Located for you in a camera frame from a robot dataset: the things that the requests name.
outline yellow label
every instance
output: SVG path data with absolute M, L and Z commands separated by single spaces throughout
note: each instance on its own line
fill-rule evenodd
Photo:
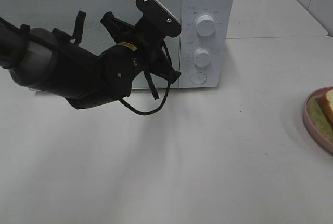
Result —
M 130 50 L 132 51 L 136 51 L 137 50 L 137 47 L 131 43 L 128 43 L 128 42 L 119 42 L 117 43 L 118 46 L 125 46 L 125 47 L 128 47 Z

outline table surface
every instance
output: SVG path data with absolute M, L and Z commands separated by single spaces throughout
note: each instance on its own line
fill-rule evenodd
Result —
M 296 0 L 234 0 L 227 38 L 327 34 Z
M 333 157 L 301 112 L 332 54 L 330 37 L 229 39 L 219 88 L 172 90 L 148 117 L 77 111 L 0 71 L 1 223 L 331 223 Z

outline wire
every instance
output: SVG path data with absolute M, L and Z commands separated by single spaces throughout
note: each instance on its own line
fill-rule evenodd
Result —
M 4 20 L 3 18 L 0 17 L 0 24 L 2 24 L 3 26 L 5 26 L 6 28 L 16 32 L 16 33 L 22 33 L 21 29 L 17 28 L 16 26 L 10 24 L 8 21 Z M 57 46 L 35 36 L 35 35 L 32 35 L 32 34 L 27 34 L 27 38 L 42 45 L 42 46 L 45 46 L 47 48 L 49 48 L 50 50 L 53 50 L 53 51 L 56 51 L 57 53 L 69 58 L 69 59 L 72 59 L 74 62 L 76 62 L 79 66 L 81 66 L 82 68 L 86 69 L 96 80 L 97 82 L 99 83 L 99 85 L 101 86 L 101 88 L 113 99 L 115 100 L 118 100 L 119 102 L 121 102 L 125 107 L 127 107 L 129 110 L 131 110 L 132 112 L 138 114 L 138 115 L 141 115 L 141 116 L 149 116 L 149 115 L 152 115 L 152 114 L 155 114 L 157 113 L 158 111 L 160 111 L 166 100 L 167 100 L 167 97 L 169 95 L 169 91 L 170 91 L 170 87 L 171 87 L 171 77 L 172 77 L 172 71 L 170 70 L 170 76 L 169 76 L 169 80 L 168 80 L 168 85 L 166 87 L 166 90 L 165 90 L 165 94 L 164 94 L 164 97 L 163 97 L 163 100 L 160 104 L 160 106 L 158 106 L 156 109 L 152 110 L 152 111 L 148 111 L 148 112 L 143 112 L 143 111 L 139 111 L 138 109 L 134 108 L 133 106 L 131 106 L 129 103 L 127 103 L 124 99 L 122 98 L 119 98 L 118 95 L 116 95 L 114 93 L 114 91 L 112 90 L 112 88 L 110 87 L 110 85 L 106 84 L 100 77 L 98 77 L 89 67 L 85 66 L 84 64 L 80 63 L 77 59 L 74 59 L 71 55 L 63 52 L 61 49 L 59 49 Z M 170 57 L 170 54 L 169 54 L 169 51 L 168 51 L 168 48 L 167 48 L 167 45 L 165 44 L 165 42 L 163 41 L 162 43 L 162 46 L 164 48 L 164 51 L 165 51 L 165 54 L 168 58 L 168 63 L 170 64 L 170 66 L 172 67 L 172 62 L 171 62 L 171 57 Z

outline robotic arm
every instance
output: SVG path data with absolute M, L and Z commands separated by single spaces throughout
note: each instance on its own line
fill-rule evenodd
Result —
M 78 13 L 72 36 L 59 29 L 17 28 L 0 18 L 0 65 L 17 84 L 60 95 L 76 109 L 120 101 L 139 115 L 156 113 L 181 74 L 173 69 L 164 43 L 167 36 L 179 36 L 181 26 L 157 0 L 136 0 L 136 6 L 143 16 L 135 26 L 111 12 L 104 15 L 101 23 L 116 45 L 99 56 L 79 47 L 84 12 Z M 132 81 L 140 72 L 155 99 L 159 96 L 150 74 L 168 81 L 161 106 L 151 112 L 140 112 L 123 99 L 130 95 Z

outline microwave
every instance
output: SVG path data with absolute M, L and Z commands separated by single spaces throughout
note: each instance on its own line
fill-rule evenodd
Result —
M 223 65 L 223 49 L 233 0 L 158 0 L 181 23 L 177 38 L 166 38 L 175 70 L 182 74 L 173 88 L 215 87 Z M 106 12 L 122 21 L 135 24 L 142 13 L 135 0 L 0 0 L 0 17 L 16 26 L 61 29 L 73 32 L 78 11 L 86 12 L 81 47 L 100 54 L 115 43 L 100 23 Z M 155 86 L 167 82 L 153 76 Z M 149 88 L 141 74 L 133 88 Z

